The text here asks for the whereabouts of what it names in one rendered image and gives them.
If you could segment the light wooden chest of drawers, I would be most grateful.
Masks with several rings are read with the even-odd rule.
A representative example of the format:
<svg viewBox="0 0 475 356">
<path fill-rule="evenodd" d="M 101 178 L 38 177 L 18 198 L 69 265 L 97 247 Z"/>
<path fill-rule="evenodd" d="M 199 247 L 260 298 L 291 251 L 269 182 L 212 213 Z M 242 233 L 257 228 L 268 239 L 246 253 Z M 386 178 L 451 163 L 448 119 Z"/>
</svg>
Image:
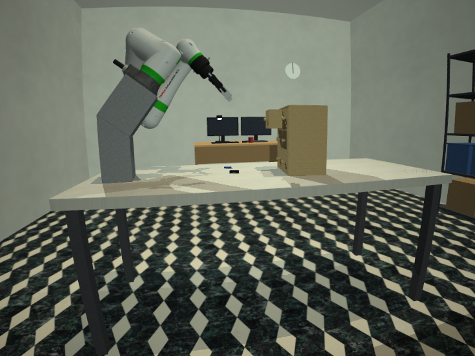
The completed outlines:
<svg viewBox="0 0 475 356">
<path fill-rule="evenodd" d="M 288 176 L 326 175 L 328 105 L 287 105 Z"/>
</svg>

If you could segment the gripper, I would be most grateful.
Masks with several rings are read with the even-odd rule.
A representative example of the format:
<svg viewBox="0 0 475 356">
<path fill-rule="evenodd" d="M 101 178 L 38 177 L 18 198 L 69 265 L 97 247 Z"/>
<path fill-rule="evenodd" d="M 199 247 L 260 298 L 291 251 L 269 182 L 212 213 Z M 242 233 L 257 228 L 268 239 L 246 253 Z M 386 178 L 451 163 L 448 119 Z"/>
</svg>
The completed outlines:
<svg viewBox="0 0 475 356">
<path fill-rule="evenodd" d="M 229 102 L 232 100 L 232 94 L 223 86 L 223 84 L 217 79 L 215 75 L 212 74 L 214 69 L 210 65 L 206 65 L 201 71 L 200 76 L 203 79 L 209 77 L 209 81 L 219 90 L 219 92 L 225 97 L 225 99 Z M 210 80 L 211 79 L 211 80 Z"/>
</svg>

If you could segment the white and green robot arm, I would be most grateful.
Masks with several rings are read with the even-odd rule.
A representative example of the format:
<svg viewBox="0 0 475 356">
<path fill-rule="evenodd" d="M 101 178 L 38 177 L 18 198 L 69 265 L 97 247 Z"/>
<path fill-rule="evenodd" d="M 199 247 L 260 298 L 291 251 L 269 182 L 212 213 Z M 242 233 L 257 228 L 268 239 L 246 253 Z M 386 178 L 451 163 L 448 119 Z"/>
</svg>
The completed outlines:
<svg viewBox="0 0 475 356">
<path fill-rule="evenodd" d="M 143 127 L 152 129 L 162 120 L 191 69 L 199 74 L 210 64 L 209 59 L 189 39 L 180 40 L 175 47 L 144 28 L 133 28 L 126 35 L 125 65 L 116 59 L 113 63 L 122 69 L 124 75 L 157 96 L 156 104 L 141 123 Z"/>
</svg>

